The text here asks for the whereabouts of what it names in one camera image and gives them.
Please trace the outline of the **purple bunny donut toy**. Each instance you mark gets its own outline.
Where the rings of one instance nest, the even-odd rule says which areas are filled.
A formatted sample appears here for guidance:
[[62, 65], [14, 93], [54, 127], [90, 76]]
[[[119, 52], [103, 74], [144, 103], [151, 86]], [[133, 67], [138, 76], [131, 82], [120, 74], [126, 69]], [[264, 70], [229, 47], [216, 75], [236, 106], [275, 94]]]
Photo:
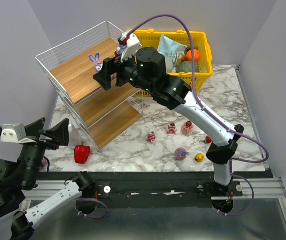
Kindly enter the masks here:
[[93, 75], [93, 78], [97, 81], [103, 81], [105, 80], [105, 76], [102, 73], [103, 67], [104, 67], [104, 63], [103, 61], [100, 60], [100, 53], [97, 52], [95, 54], [89, 54], [88, 55], [88, 59], [94, 63], [94, 71], [95, 74]]

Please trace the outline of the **purple bunny sundae toy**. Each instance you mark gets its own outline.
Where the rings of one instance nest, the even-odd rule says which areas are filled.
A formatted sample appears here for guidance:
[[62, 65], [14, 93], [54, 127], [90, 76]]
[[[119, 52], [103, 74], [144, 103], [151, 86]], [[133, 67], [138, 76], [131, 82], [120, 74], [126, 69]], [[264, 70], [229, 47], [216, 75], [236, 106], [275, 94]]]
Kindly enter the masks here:
[[127, 45], [126, 45], [125, 43], [123, 43], [123, 42], [121, 41], [121, 39], [119, 38], [119, 39], [118, 39], [118, 47], [116, 48], [116, 50], [115, 50], [115, 52], [114, 52], [114, 55], [115, 55], [116, 57], [122, 55], [123, 52], [124, 52], [124, 50], [126, 49], [126, 46], [127, 46]]

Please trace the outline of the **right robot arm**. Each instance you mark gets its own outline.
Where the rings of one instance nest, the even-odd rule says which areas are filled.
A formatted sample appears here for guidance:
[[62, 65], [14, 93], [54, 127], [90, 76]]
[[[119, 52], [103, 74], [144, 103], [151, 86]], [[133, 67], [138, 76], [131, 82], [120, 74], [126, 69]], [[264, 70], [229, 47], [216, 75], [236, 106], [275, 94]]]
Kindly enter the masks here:
[[125, 61], [120, 56], [106, 58], [102, 70], [93, 79], [107, 91], [111, 88], [112, 75], [116, 75], [116, 86], [131, 84], [149, 92], [158, 104], [181, 114], [203, 130], [212, 140], [206, 157], [213, 163], [214, 181], [225, 187], [230, 184], [230, 160], [244, 132], [241, 124], [223, 120], [202, 101], [196, 100], [189, 84], [167, 74], [165, 57], [153, 47], [141, 48], [136, 56]]

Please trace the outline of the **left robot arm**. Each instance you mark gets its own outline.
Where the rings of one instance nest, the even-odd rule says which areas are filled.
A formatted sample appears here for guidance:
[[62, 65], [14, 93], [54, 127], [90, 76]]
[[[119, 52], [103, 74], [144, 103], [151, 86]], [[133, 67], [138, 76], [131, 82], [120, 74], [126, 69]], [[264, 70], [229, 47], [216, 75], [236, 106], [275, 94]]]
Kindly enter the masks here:
[[96, 195], [94, 180], [83, 171], [44, 203], [27, 211], [19, 210], [26, 198], [24, 191], [37, 187], [45, 152], [68, 146], [70, 142], [69, 119], [48, 130], [44, 129], [45, 122], [41, 118], [27, 126], [22, 123], [0, 126], [1, 142], [22, 145], [17, 161], [0, 159], [0, 240], [28, 240], [55, 210], [72, 200]]

